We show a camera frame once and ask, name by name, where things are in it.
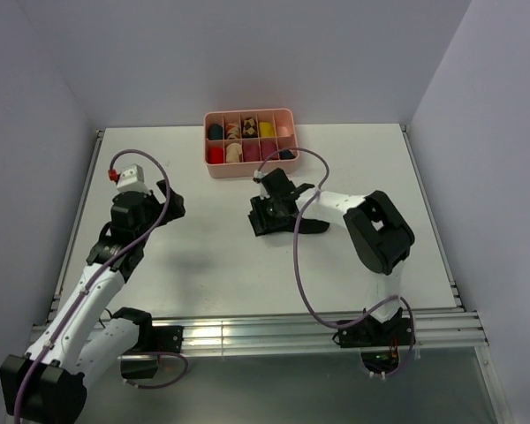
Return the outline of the black sock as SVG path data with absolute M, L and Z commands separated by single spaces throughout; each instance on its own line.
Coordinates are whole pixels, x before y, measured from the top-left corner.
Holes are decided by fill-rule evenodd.
M 317 220 L 317 219 L 308 219 L 302 218 L 297 225 L 297 218 L 290 217 L 288 224 L 284 231 L 286 232 L 297 232 L 298 234 L 304 235 L 314 235 L 325 233 L 330 227 L 330 223 Z

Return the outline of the maroon purple striped sock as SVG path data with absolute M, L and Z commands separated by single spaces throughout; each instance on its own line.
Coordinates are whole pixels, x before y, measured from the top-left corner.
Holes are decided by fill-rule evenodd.
M 260 147 L 261 147 L 261 159 L 262 160 L 265 160 L 268 158 L 270 161 L 275 161 L 279 159 L 279 155 L 277 153 L 278 146 L 274 139 L 261 140 Z

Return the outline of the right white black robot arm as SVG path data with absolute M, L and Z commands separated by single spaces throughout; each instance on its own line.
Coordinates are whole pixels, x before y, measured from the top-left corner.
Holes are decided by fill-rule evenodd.
M 308 313 L 321 325 L 345 331 L 365 323 L 369 341 L 381 345 L 391 338 L 402 313 L 412 308 L 400 294 L 403 265 L 415 242 L 413 230 L 390 197 L 382 191 L 349 195 L 325 191 L 322 184 L 296 186 L 284 170 L 254 173 L 261 193 L 250 200 L 250 224 L 257 237 L 292 232 L 293 271 L 299 295 Z M 309 302 L 301 279 L 299 236 L 322 234 L 337 225 L 350 237 L 360 263 L 376 276 L 376 303 L 348 322 L 321 318 Z

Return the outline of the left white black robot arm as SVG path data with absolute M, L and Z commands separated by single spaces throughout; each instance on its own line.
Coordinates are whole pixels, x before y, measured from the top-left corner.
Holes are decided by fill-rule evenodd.
M 73 423 L 92 384 L 120 355 L 154 354 L 157 342 L 148 312 L 122 307 L 99 334 L 92 331 L 143 259 L 150 232 L 186 213 L 183 197 L 166 181 L 157 186 L 164 202 L 142 183 L 119 189 L 110 221 L 91 248 L 70 298 L 23 355 L 4 360 L 4 402 L 16 420 Z

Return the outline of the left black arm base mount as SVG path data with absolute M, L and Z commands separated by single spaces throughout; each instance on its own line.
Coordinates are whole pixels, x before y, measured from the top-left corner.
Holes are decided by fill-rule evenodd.
M 138 389 L 168 387 L 186 376 L 188 359 L 182 354 L 184 327 L 155 326 L 146 344 L 136 346 L 120 360 L 124 381 Z

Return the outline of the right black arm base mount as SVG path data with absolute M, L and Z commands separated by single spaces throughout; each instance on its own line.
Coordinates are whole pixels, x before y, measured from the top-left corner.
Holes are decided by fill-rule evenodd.
M 413 323 L 403 316 L 403 309 L 386 322 L 368 316 L 364 321 L 348 329 L 339 329 L 332 341 L 343 349 L 378 348 L 376 352 L 362 353 L 361 360 L 369 372 L 382 375 L 395 371 L 400 365 L 399 348 L 413 350 L 416 338 Z

